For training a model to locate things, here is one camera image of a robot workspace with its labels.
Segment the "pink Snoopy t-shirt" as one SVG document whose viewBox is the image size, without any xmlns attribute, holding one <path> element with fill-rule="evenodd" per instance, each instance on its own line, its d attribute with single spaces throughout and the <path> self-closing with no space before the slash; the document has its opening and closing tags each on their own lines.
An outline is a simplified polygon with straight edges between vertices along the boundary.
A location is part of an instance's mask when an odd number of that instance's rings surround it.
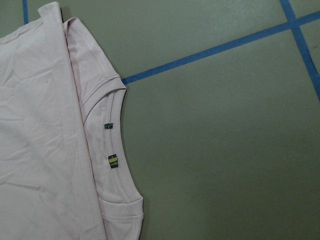
<svg viewBox="0 0 320 240">
<path fill-rule="evenodd" d="M 0 237 L 137 240 L 126 86 L 78 18 L 57 2 L 38 13 L 0 40 Z"/>
</svg>

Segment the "blue tape line crosswise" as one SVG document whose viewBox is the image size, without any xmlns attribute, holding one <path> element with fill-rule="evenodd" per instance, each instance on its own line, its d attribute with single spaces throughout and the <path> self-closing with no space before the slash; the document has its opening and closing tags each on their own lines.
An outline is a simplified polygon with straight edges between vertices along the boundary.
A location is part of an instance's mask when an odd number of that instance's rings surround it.
<svg viewBox="0 0 320 240">
<path fill-rule="evenodd" d="M 276 35 L 276 34 L 279 34 L 279 33 L 282 33 L 282 32 L 288 31 L 288 30 L 291 31 L 291 29 L 289 28 L 288 22 L 285 22 L 285 23 L 282 23 L 282 24 L 279 24 L 279 25 L 276 25 L 276 26 L 273 26 L 273 27 L 270 27 L 270 28 L 267 28 L 267 29 L 243 36 L 243 37 L 240 37 L 240 38 L 237 38 L 235 40 L 231 40 L 229 42 L 226 42 L 221 45 L 203 50 L 201 52 L 194 53 L 192 55 L 180 58 L 178 60 L 151 68 L 149 70 L 134 74 L 132 76 L 128 76 L 123 79 L 123 82 L 126 85 L 130 84 L 130 83 L 134 83 L 139 80 L 146 79 L 148 77 L 155 76 L 160 73 L 164 73 L 166 71 L 181 67 L 183 65 L 187 65 L 187 64 L 199 61 L 201 59 L 204 59 L 204 58 L 207 58 L 207 57 L 210 57 L 210 56 L 213 56 L 213 55 L 216 55 L 216 54 L 219 54 L 219 53 L 222 53 L 222 52 L 225 52 L 225 51 L 228 51 L 228 50 L 231 50 L 231 49 L 234 49 L 234 48 L 237 48 L 237 47 L 249 44 L 249 43 L 252 43 L 254 41 L 264 39 L 264 38 L 267 38 L 272 35 Z"/>
</svg>

